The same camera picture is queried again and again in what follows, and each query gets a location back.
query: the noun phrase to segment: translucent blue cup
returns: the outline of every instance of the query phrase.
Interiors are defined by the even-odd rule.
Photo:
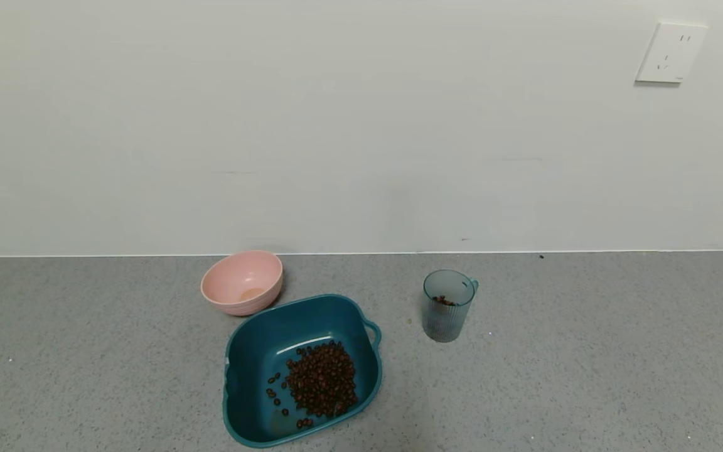
[[[431,272],[422,290],[422,329],[437,342],[450,342],[462,332],[471,301],[479,291],[479,281],[454,270]]]

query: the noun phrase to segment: white wall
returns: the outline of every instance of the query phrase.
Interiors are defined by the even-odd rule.
[[[0,1],[0,254],[256,247],[723,249],[723,0]]]

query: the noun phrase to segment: pink bowl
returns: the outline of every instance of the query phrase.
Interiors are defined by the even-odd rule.
[[[283,282],[284,265],[278,256],[244,251],[214,264],[203,276],[200,290],[219,311],[250,315],[272,304]]]

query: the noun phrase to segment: electrical outlet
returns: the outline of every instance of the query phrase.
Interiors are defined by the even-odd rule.
[[[681,83],[691,72],[707,32],[702,25],[657,24],[635,80]]]

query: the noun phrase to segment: gray countertop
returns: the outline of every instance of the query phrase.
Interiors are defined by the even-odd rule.
[[[0,259],[0,450],[245,450],[222,420],[240,318],[215,257]],[[723,252],[283,257],[279,303],[338,293],[383,331],[381,391],[275,450],[723,450]],[[478,277],[434,343],[422,278]]]

